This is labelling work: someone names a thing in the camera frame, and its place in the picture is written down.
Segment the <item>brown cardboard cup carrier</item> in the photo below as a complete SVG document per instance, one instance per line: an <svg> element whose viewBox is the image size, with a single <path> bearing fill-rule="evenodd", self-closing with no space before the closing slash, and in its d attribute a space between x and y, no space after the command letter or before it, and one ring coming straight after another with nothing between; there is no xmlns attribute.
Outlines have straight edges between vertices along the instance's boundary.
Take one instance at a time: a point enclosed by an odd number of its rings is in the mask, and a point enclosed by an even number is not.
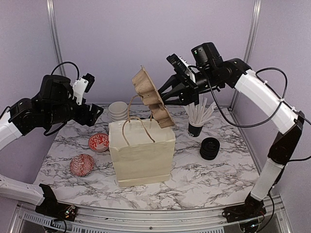
<svg viewBox="0 0 311 233"><path fill-rule="evenodd" d="M159 124L160 128L175 125L144 66L141 66L140 71L132 78L132 84L143 104L150 109L153 119Z"/></svg>

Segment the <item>brown paper takeout bag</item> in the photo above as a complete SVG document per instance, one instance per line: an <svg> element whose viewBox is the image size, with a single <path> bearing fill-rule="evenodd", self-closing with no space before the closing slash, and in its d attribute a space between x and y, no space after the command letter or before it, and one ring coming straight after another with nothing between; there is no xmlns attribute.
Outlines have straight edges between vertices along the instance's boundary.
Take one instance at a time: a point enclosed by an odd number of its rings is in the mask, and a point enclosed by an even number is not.
<svg viewBox="0 0 311 233"><path fill-rule="evenodd" d="M128 116L109 124L109 151L120 187L166 182L170 179L175 149L173 121L156 118L149 106L147 119Z"/></svg>

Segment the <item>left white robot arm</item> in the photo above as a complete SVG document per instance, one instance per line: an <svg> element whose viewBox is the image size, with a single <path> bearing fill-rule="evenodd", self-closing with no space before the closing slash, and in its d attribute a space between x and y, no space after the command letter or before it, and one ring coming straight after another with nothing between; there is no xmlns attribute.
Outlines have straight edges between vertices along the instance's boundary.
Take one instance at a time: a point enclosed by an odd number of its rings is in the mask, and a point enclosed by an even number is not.
<svg viewBox="0 0 311 233"><path fill-rule="evenodd" d="M87 105L84 94L95 82L91 74L78 76L74 83L65 76L51 73L43 77L39 92L31 99L23 98L8 106L0 116L0 147L3 149L13 141L26 136L36 128L45 129L44 135L50 136L53 125L63 128L67 122L74 120L84 126L93 126L103 108ZM51 216L61 212L51 187L44 184L33 185L0 177L0 194L3 197L24 201L35 206L42 206Z"/></svg>

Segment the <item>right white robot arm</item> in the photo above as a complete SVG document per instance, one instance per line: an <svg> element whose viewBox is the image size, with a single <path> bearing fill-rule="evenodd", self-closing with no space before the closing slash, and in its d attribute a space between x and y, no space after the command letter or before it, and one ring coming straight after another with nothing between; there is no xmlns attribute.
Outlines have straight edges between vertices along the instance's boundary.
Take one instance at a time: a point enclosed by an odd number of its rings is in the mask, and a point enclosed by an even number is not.
<svg viewBox="0 0 311 233"><path fill-rule="evenodd" d="M224 61L212 42L203 43L191 52L196 61L193 66L176 54L166 58L175 70L158 90L166 105L198 105L200 94L213 93L228 85L248 97L278 129L259 179L241 206L241 214L252 217L260 208L259 201L266 197L290 162L302 135L304 114L287 104L285 96L272 90L243 60Z"/></svg>

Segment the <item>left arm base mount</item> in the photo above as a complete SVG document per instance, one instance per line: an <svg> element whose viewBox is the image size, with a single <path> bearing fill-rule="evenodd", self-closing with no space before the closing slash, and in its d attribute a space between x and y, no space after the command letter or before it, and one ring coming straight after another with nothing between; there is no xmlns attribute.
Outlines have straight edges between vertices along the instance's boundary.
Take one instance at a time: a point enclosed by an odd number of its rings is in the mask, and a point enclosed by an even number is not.
<svg viewBox="0 0 311 233"><path fill-rule="evenodd" d="M42 215L74 222L77 211L76 206L58 202L53 190L48 185L39 184L39 186L43 190L44 200L39 206L36 206L35 211Z"/></svg>

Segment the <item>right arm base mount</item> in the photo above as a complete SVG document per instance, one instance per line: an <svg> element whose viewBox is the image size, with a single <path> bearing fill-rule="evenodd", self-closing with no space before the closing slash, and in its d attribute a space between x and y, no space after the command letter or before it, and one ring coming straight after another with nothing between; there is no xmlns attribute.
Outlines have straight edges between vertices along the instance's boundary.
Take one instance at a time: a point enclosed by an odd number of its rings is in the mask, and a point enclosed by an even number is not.
<svg viewBox="0 0 311 233"><path fill-rule="evenodd" d="M249 193L243 204L224 208L222 217L226 218L227 223L231 223L264 216L266 213L263 199L257 200Z"/></svg>

